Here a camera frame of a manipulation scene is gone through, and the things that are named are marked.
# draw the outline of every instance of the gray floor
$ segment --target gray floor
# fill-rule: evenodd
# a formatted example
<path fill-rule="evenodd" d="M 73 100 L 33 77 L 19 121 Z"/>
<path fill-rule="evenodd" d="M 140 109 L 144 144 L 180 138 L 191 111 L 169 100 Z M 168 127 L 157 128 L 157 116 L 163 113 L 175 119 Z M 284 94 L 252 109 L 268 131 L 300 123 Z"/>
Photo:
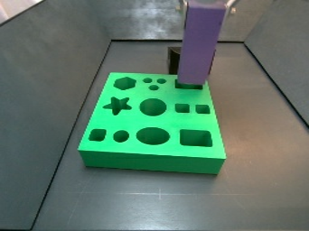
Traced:
<path fill-rule="evenodd" d="M 167 73 L 175 45 L 112 42 L 34 229 L 309 229 L 307 129 L 242 44 L 217 44 L 208 80 L 227 152 L 219 174 L 82 166 L 76 148 L 108 73 Z"/>

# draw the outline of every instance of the rectangular hole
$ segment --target rectangular hole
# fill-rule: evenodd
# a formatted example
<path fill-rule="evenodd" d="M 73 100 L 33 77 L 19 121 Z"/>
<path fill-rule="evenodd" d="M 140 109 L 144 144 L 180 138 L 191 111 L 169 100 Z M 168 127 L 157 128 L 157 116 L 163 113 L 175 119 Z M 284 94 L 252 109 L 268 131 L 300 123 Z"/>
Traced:
<path fill-rule="evenodd" d="M 176 89 L 187 89 L 187 90 L 201 90 L 203 85 L 193 85 L 193 84 L 180 84 L 175 79 L 175 88 Z"/>
<path fill-rule="evenodd" d="M 209 114 L 209 108 L 208 105 L 196 105 L 195 111 L 197 114 Z"/>
<path fill-rule="evenodd" d="M 175 111 L 177 113 L 189 113 L 189 105 L 188 104 L 175 104 Z"/>
<path fill-rule="evenodd" d="M 89 141 L 101 142 L 105 138 L 105 129 L 92 129 Z"/>
<path fill-rule="evenodd" d="M 184 146 L 212 147 L 212 139 L 208 131 L 179 130 L 179 144 Z"/>

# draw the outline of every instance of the hexagonal hole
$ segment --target hexagonal hole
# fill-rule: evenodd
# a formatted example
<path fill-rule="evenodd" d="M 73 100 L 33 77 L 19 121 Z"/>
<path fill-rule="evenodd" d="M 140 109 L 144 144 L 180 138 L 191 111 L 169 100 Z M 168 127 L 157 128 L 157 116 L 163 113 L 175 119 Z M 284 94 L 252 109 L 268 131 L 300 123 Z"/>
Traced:
<path fill-rule="evenodd" d="M 124 77 L 120 78 L 114 81 L 113 87 L 120 89 L 120 90 L 127 90 L 129 88 L 135 88 L 135 84 L 136 84 L 136 80 L 129 78 L 129 77 Z"/>

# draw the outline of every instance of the star-shaped hole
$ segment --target star-shaped hole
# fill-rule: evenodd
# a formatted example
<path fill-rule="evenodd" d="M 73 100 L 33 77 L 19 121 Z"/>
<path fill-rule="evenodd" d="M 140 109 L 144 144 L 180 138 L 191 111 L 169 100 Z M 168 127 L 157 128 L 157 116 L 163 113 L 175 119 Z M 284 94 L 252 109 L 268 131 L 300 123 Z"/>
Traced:
<path fill-rule="evenodd" d="M 104 109 L 112 110 L 112 115 L 116 116 L 120 112 L 120 110 L 131 110 L 131 106 L 128 105 L 129 98 L 124 97 L 121 99 L 117 99 L 116 97 L 110 97 L 110 103 L 108 105 L 104 105 Z"/>

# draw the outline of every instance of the cutout hole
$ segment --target cutout hole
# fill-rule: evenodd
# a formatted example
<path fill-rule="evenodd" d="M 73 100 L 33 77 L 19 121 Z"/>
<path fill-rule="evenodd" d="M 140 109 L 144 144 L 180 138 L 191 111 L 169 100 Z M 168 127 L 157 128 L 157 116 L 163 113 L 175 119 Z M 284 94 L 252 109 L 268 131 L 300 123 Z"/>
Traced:
<path fill-rule="evenodd" d="M 148 116 L 159 116 L 167 111 L 167 105 L 160 99 L 148 98 L 140 103 L 140 111 Z"/>
<path fill-rule="evenodd" d="M 168 132 L 157 127 L 145 127 L 136 133 L 136 138 L 141 143 L 159 145 L 168 140 Z"/>
<path fill-rule="evenodd" d="M 209 114 L 209 108 L 208 105 L 196 105 L 195 111 L 197 114 Z"/>
<path fill-rule="evenodd" d="M 175 111 L 177 113 L 189 113 L 189 105 L 188 104 L 175 104 Z"/>
<path fill-rule="evenodd" d="M 175 88 L 176 89 L 187 89 L 187 90 L 201 90 L 203 85 L 193 85 L 193 84 L 180 84 L 175 79 Z"/>
<path fill-rule="evenodd" d="M 151 83 L 152 82 L 152 80 L 149 78 L 144 78 L 141 81 L 143 81 L 143 83 Z"/>
<path fill-rule="evenodd" d="M 212 147 L 212 139 L 208 131 L 179 130 L 179 144 L 184 146 Z"/>
<path fill-rule="evenodd" d="M 159 84 L 163 84 L 163 83 L 167 82 L 167 80 L 165 80 L 165 79 L 159 79 L 156 82 L 157 82 Z"/>
<path fill-rule="evenodd" d="M 92 129 L 89 141 L 101 142 L 105 138 L 105 129 Z"/>
<path fill-rule="evenodd" d="M 102 109 L 110 109 L 112 115 L 116 116 L 120 110 L 131 110 L 131 106 L 128 105 L 129 98 L 124 97 L 117 99 L 116 97 L 110 97 L 110 103 L 102 106 Z"/>
<path fill-rule="evenodd" d="M 151 85 L 151 86 L 149 86 L 149 89 L 151 89 L 151 90 L 157 90 L 157 89 L 159 89 L 159 86 Z"/>
<path fill-rule="evenodd" d="M 127 131 L 117 131 L 113 133 L 113 140 L 118 143 L 125 142 L 129 139 L 129 133 Z"/>
<path fill-rule="evenodd" d="M 120 78 L 114 81 L 113 87 L 120 89 L 120 90 L 127 90 L 129 88 L 135 88 L 135 84 L 136 84 L 136 80 L 129 78 L 129 77 L 124 77 Z"/>

